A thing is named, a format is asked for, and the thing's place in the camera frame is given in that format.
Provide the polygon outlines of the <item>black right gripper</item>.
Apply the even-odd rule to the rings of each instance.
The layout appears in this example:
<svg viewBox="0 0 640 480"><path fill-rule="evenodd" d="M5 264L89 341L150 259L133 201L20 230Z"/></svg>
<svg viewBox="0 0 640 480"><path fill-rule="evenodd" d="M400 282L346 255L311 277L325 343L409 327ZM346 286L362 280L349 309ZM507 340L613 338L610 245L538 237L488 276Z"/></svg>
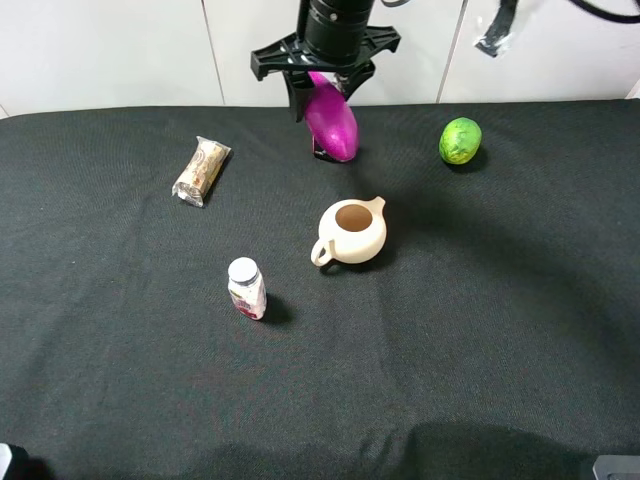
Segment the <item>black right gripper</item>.
<svg viewBox="0 0 640 480"><path fill-rule="evenodd" d="M303 36L292 33L251 53L251 70L261 81L267 75L283 74L289 111L296 123L303 120L315 85L310 72L329 72L335 86L348 100L373 77L372 58L388 50L395 52L401 36L395 28L365 26L354 32L345 29L311 26Z"/></svg>

